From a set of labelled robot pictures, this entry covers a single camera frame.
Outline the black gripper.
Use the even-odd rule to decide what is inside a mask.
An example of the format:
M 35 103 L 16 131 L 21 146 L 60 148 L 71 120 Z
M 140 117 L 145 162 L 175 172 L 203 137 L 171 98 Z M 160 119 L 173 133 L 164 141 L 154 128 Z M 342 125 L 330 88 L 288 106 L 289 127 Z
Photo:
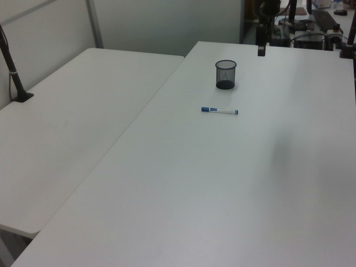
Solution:
M 265 56 L 265 46 L 267 44 L 267 26 L 260 24 L 256 28 L 256 45 L 258 46 L 258 56 Z

